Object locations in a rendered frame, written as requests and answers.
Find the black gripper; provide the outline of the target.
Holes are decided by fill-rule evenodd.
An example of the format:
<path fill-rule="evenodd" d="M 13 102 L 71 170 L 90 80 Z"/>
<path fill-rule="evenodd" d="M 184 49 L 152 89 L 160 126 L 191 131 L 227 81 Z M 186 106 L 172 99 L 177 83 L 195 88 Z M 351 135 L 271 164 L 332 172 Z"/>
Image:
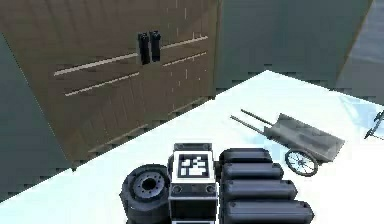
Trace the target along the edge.
<path fill-rule="evenodd" d="M 126 224 L 171 224 L 169 187 L 164 165 L 145 164 L 129 173 L 119 193 Z"/>

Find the brown wooden cupboard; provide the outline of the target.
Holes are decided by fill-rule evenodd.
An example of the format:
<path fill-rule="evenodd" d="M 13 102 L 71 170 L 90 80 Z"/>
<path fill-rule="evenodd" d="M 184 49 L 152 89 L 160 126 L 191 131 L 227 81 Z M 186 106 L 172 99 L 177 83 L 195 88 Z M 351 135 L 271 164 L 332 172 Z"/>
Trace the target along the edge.
<path fill-rule="evenodd" d="M 215 95 L 220 0 L 0 0 L 0 33 L 79 163 Z"/>

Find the grey toy hand cart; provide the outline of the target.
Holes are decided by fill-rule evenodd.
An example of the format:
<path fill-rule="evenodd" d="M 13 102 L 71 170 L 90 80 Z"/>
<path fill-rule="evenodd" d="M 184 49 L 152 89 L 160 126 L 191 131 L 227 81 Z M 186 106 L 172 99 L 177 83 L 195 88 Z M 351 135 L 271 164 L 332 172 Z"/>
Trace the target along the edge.
<path fill-rule="evenodd" d="M 230 118 L 288 148 L 285 163 L 299 176 L 316 175 L 320 166 L 334 161 L 345 144 L 343 139 L 284 113 L 280 113 L 276 122 L 271 123 L 250 111 L 242 109 L 242 112 L 266 123 L 266 126 L 260 130 L 233 115 Z"/>

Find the dark thin metal object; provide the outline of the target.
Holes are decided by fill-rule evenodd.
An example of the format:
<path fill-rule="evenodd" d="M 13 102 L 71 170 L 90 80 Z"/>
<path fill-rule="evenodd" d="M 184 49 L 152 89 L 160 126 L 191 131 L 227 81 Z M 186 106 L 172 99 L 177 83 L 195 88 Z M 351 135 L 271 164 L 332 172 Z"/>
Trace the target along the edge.
<path fill-rule="evenodd" d="M 372 128 L 370 128 L 367 133 L 365 134 L 365 139 L 367 139 L 368 137 L 372 136 L 372 137 L 377 137 L 375 135 L 375 132 L 377 131 L 377 129 L 379 128 L 381 122 L 384 120 L 384 110 L 379 112 L 376 117 L 374 118 L 374 126 Z"/>

